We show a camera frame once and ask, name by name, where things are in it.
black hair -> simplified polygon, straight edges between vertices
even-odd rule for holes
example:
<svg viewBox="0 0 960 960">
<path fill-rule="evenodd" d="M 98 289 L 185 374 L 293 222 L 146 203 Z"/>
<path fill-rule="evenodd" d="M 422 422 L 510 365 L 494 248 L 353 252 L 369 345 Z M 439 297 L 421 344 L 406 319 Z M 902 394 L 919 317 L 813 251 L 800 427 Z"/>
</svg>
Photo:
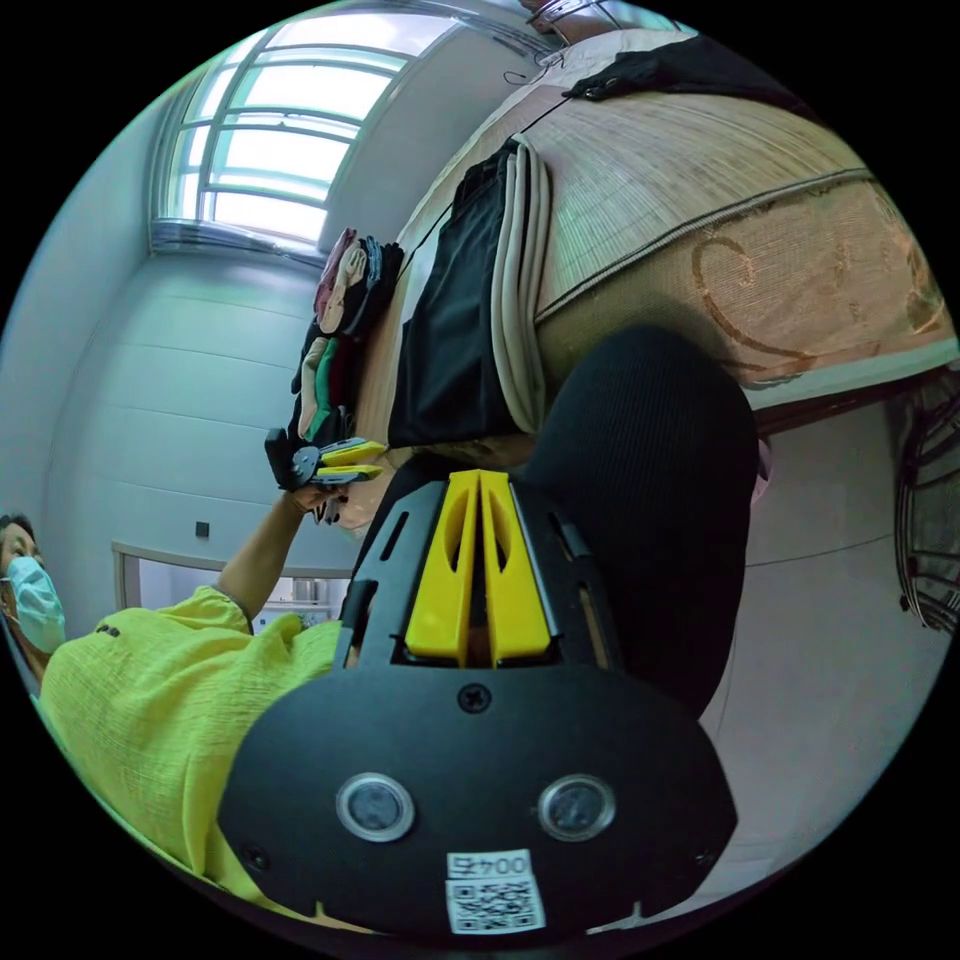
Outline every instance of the black hair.
<svg viewBox="0 0 960 960">
<path fill-rule="evenodd" d="M 0 537 L 3 536 L 4 531 L 11 523 L 15 523 L 18 527 L 23 527 L 27 533 L 30 534 L 30 539 L 36 541 L 36 534 L 33 532 L 33 524 L 30 522 L 28 517 L 25 517 L 22 513 L 15 513 L 12 517 L 5 513 L 0 517 Z"/>
</svg>

beige cloth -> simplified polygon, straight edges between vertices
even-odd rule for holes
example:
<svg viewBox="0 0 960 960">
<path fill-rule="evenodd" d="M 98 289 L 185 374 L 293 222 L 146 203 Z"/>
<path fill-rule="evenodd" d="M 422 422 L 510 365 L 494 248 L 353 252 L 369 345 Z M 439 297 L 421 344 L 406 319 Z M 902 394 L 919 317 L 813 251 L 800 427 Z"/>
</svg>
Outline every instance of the beige cloth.
<svg viewBox="0 0 960 960">
<path fill-rule="evenodd" d="M 546 415 L 534 311 L 550 218 L 549 175 L 517 135 L 507 165 L 506 202 L 491 284 L 490 335 L 503 397 L 514 423 L 535 434 Z"/>
<path fill-rule="evenodd" d="M 359 240 L 354 240 L 343 252 L 333 292 L 323 308 L 323 315 L 319 318 L 320 329 L 328 336 L 336 333 L 340 328 L 340 321 L 343 319 L 343 298 L 350 287 L 363 279 L 366 269 L 367 252 Z"/>
<path fill-rule="evenodd" d="M 307 355 L 300 365 L 300 420 L 297 423 L 297 433 L 301 440 L 306 440 L 307 431 L 317 415 L 317 367 L 320 358 L 327 349 L 330 341 L 326 337 L 317 337 L 310 344 Z"/>
</svg>

wall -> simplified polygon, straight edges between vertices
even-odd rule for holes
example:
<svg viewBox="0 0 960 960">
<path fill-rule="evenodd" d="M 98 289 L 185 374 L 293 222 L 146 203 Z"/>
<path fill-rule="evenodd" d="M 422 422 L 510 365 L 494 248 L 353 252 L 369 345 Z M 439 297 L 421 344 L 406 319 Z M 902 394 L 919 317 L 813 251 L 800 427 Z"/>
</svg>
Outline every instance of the wall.
<svg viewBox="0 0 960 960">
<path fill-rule="evenodd" d="M 454 28 L 408 69 L 395 93 L 368 118 L 334 187 L 324 249 L 347 226 L 382 243 L 396 240 L 437 174 L 516 90 L 504 73 L 539 72 L 531 59 L 464 27 Z"/>
<path fill-rule="evenodd" d="M 0 354 L 3 510 L 41 522 L 44 474 L 74 369 L 101 318 L 147 255 L 144 170 L 160 111 L 154 104 L 94 163 L 37 250 L 10 312 Z"/>
<path fill-rule="evenodd" d="M 50 473 L 45 552 L 72 633 L 113 608 L 112 541 L 225 562 L 253 532 L 277 495 L 263 440 L 290 419 L 316 282 L 172 255 L 131 279 L 80 367 Z M 289 564 L 350 569 L 356 551 L 308 520 Z"/>
<path fill-rule="evenodd" d="M 169 607 L 173 603 L 173 567 L 154 560 L 140 560 L 137 567 L 140 580 L 140 601 L 137 605 L 147 610 Z"/>
<path fill-rule="evenodd" d="M 171 603 L 180 603 L 192 597 L 200 587 L 209 587 L 217 582 L 219 570 L 203 570 L 197 567 L 170 566 Z"/>
</svg>

black fabric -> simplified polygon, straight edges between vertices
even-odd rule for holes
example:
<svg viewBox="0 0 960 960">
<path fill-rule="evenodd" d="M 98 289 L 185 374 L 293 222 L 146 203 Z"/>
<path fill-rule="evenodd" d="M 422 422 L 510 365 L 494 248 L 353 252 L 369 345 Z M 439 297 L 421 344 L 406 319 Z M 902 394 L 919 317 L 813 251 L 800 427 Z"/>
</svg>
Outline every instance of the black fabric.
<svg viewBox="0 0 960 960">
<path fill-rule="evenodd" d="M 302 372 L 303 361 L 306 360 L 307 354 L 310 352 L 310 348 L 313 346 L 314 341 L 319 336 L 320 326 L 317 323 L 317 318 L 314 317 L 310 321 L 310 326 L 307 327 L 306 336 L 303 338 L 303 349 L 300 351 L 300 362 L 297 364 L 297 372 L 293 375 L 293 380 L 290 381 L 290 392 L 293 394 L 300 392 L 300 375 Z"/>
<path fill-rule="evenodd" d="M 303 402 L 300 399 L 300 394 L 297 394 L 296 399 L 293 401 L 293 416 L 290 418 L 290 422 L 287 424 L 287 437 L 290 439 L 290 450 L 291 454 L 296 453 L 301 447 L 307 445 L 307 441 L 301 439 L 300 434 L 298 433 L 300 429 L 300 414 L 303 410 Z"/>
<path fill-rule="evenodd" d="M 365 288 L 357 290 L 360 302 L 355 312 L 351 311 L 349 319 L 345 317 L 341 325 L 344 336 L 354 337 L 357 340 L 365 340 L 369 337 L 393 298 L 393 292 L 400 277 L 400 268 L 403 265 L 403 250 L 395 243 L 387 244 L 380 249 L 379 279 L 372 284 L 368 282 Z"/>
<path fill-rule="evenodd" d="M 343 339 L 347 334 L 347 329 L 353 325 L 353 320 L 363 306 L 367 298 L 367 288 L 363 283 L 354 284 L 347 290 L 343 298 L 343 319 L 340 322 L 340 329 L 337 331 L 337 337 Z"/>
<path fill-rule="evenodd" d="M 349 435 L 349 414 L 346 407 L 334 407 L 327 414 L 320 429 L 317 430 L 313 438 L 313 445 L 317 447 L 326 447 L 331 443 L 339 443 L 346 440 Z"/>
<path fill-rule="evenodd" d="M 756 100 L 821 122 L 799 97 L 768 73 L 703 35 L 656 50 L 618 53 L 612 64 L 578 81 L 563 96 L 600 101 L 649 91 Z"/>
<path fill-rule="evenodd" d="M 493 356 L 490 303 L 508 141 L 471 167 L 441 228 L 433 270 L 404 324 L 397 390 L 390 414 L 392 447 L 517 433 Z"/>
<path fill-rule="evenodd" d="M 634 327 L 573 370 L 524 470 L 594 553 L 627 668 L 697 717 L 733 641 L 757 445 L 732 377 L 675 334 Z M 398 470 L 357 565 L 400 497 L 457 469 L 419 454 Z"/>
</svg>

qr code sticker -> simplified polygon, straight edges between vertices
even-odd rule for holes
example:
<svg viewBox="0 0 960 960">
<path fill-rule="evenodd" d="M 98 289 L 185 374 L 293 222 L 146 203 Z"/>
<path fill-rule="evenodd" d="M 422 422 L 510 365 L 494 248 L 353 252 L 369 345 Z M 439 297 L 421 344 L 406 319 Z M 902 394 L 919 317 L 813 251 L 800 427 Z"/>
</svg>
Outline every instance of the qr code sticker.
<svg viewBox="0 0 960 960">
<path fill-rule="evenodd" d="M 509 863 L 512 869 L 485 871 L 486 864 Z M 464 874 L 475 878 L 465 879 Z M 458 854 L 451 857 L 447 909 L 454 933 L 491 936 L 522 933 L 546 926 L 537 881 L 527 851 L 508 854 Z"/>
</svg>

